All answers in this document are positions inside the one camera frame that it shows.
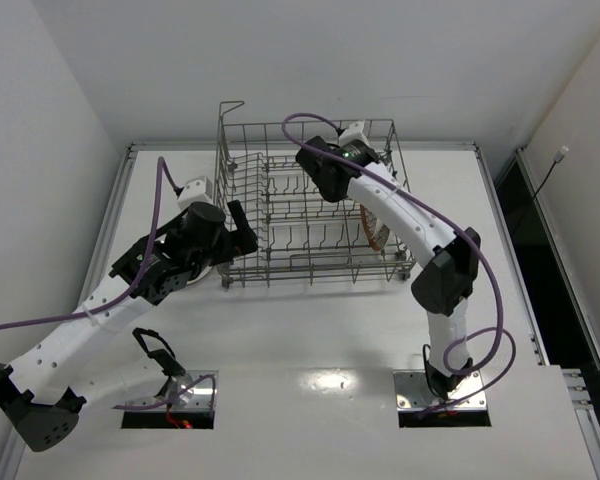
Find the white plate orange sunburst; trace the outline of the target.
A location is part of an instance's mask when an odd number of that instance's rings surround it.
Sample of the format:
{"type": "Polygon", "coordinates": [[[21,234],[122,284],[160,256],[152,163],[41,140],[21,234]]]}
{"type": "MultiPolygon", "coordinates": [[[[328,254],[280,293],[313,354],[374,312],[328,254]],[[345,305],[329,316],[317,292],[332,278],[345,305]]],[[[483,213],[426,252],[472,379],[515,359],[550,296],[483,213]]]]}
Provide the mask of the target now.
{"type": "Polygon", "coordinates": [[[192,286],[201,280],[204,280],[214,269],[214,266],[210,265],[207,261],[193,263],[189,277],[186,282],[186,286],[192,286]]]}

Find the floral plate brown rim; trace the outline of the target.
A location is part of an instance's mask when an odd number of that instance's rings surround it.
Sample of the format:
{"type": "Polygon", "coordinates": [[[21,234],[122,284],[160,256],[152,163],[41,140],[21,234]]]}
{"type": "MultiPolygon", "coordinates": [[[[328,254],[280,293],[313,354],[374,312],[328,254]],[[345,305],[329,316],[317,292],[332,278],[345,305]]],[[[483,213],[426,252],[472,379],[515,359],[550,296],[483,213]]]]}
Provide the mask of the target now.
{"type": "Polygon", "coordinates": [[[363,227],[369,247],[374,251],[385,248],[391,230],[370,210],[363,205],[359,206],[361,225],[363,227]]]}

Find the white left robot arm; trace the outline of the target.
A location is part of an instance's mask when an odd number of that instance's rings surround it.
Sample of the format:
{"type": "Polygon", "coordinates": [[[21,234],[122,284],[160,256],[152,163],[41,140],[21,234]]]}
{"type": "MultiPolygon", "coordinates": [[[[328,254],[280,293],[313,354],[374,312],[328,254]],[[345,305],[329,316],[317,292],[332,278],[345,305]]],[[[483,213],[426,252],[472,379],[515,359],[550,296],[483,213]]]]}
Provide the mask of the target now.
{"type": "Polygon", "coordinates": [[[194,201],[164,225],[153,219],[149,233],[112,265],[80,307],[51,318],[56,327],[46,338],[0,363],[0,409],[29,449],[53,448],[75,429],[81,413],[95,405],[135,410],[133,399],[154,396],[161,407],[191,389],[196,382],[173,349],[168,344],[149,349],[145,340],[160,335],[142,327],[132,335],[155,367],[140,362],[92,379],[79,375],[128,325],[204,269],[252,254],[257,247],[257,235],[238,200],[226,210],[194,201]]]}

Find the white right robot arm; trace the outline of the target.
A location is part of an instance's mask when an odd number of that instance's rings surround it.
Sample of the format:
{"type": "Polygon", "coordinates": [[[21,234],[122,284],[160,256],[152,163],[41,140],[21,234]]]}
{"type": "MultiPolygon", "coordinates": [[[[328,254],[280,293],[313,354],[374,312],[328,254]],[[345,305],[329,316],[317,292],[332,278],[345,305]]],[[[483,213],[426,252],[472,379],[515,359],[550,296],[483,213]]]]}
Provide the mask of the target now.
{"type": "Polygon", "coordinates": [[[446,400],[464,379],[458,371],[473,366],[466,346],[466,312],[478,272],[476,253],[446,223],[401,197],[403,188],[391,167],[363,141],[335,148],[315,136],[309,146],[295,160],[322,198],[357,202],[398,236],[421,267],[411,292],[427,313],[430,352],[425,372],[432,393],[446,400]]]}

